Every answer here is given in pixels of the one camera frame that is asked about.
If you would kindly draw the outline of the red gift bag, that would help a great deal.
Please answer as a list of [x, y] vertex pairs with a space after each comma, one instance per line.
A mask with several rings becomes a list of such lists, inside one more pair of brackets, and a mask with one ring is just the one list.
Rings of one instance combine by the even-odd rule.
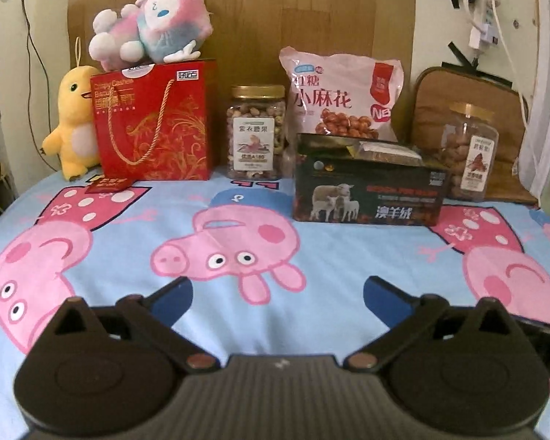
[[202, 181], [217, 159], [214, 60], [149, 64], [91, 77], [103, 173], [134, 181]]

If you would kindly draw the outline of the small red card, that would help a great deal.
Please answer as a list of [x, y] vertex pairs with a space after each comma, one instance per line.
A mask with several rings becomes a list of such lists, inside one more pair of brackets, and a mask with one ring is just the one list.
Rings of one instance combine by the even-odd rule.
[[86, 192], [89, 194], [116, 194], [130, 188], [134, 183], [133, 179], [128, 178], [101, 177], [92, 181]]

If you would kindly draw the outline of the nut jar gold lid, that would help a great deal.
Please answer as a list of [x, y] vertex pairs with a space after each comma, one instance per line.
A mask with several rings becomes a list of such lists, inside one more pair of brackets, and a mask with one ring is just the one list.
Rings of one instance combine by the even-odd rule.
[[280, 84], [235, 85], [226, 111], [227, 172], [232, 179], [281, 178], [285, 88]]

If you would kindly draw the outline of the black sheep print box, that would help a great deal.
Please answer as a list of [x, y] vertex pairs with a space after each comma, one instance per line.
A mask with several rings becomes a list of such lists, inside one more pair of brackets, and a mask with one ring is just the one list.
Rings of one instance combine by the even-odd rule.
[[293, 217], [339, 224], [437, 223], [449, 170], [396, 143], [301, 133]]

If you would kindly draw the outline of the pig cartoon bed sheet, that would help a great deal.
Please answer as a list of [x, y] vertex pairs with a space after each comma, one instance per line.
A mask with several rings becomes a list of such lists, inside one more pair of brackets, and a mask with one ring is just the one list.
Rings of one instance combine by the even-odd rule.
[[148, 295], [179, 276], [191, 308], [176, 330], [218, 359], [234, 353], [338, 358], [384, 332], [363, 285], [377, 275], [455, 305], [498, 298], [550, 323], [550, 217], [514, 203], [445, 203], [435, 227], [383, 208], [364, 224], [292, 217], [294, 187], [141, 182], [92, 194], [52, 175], [0, 217], [0, 439], [26, 425], [14, 376], [59, 305]]

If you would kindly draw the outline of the yellow duck plush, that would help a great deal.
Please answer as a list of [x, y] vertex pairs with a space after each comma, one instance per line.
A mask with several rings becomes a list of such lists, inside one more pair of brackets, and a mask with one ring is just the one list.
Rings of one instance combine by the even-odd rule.
[[67, 181], [84, 176], [100, 164], [90, 84], [96, 74], [96, 67], [79, 66], [63, 77], [57, 99], [58, 125], [41, 144], [44, 155], [59, 156]]

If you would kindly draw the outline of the pink fried twist snack bag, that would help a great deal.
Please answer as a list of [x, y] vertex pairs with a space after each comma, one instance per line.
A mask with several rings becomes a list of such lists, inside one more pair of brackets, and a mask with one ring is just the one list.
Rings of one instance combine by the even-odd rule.
[[396, 140], [391, 115], [404, 80], [399, 60], [320, 56], [292, 47], [282, 49], [279, 60], [290, 80], [289, 142], [299, 133]]

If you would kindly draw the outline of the brown cushion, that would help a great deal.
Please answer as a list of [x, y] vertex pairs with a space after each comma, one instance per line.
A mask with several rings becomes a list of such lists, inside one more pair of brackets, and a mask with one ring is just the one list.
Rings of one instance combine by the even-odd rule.
[[410, 141], [449, 170], [450, 199], [534, 205], [515, 169], [526, 107], [501, 84], [432, 67], [415, 84]]

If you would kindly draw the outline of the pink blue plush toy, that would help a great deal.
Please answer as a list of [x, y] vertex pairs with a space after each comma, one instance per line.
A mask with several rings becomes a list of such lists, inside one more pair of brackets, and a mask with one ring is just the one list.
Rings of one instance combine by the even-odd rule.
[[100, 11], [88, 45], [106, 72], [192, 61], [213, 32], [205, 0], [136, 0], [121, 11]]

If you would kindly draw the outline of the wooden headboard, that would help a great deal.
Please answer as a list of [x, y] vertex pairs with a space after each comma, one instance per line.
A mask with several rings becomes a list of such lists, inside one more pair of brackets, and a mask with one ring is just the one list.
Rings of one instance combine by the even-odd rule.
[[[68, 0], [69, 38], [90, 41], [101, 10], [120, 10], [136, 0]], [[401, 62], [411, 70], [415, 0], [205, 0], [212, 35], [202, 57], [217, 62], [214, 122], [225, 129], [225, 110], [235, 85], [282, 84], [285, 47], [322, 56], [353, 54]]]

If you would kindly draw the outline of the wall power strip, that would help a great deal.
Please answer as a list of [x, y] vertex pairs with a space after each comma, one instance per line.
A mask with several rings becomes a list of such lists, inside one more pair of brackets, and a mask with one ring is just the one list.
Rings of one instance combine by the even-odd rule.
[[462, 8], [471, 23], [469, 47], [478, 54], [499, 43], [499, 30], [494, 9], [498, 0], [460, 0]]

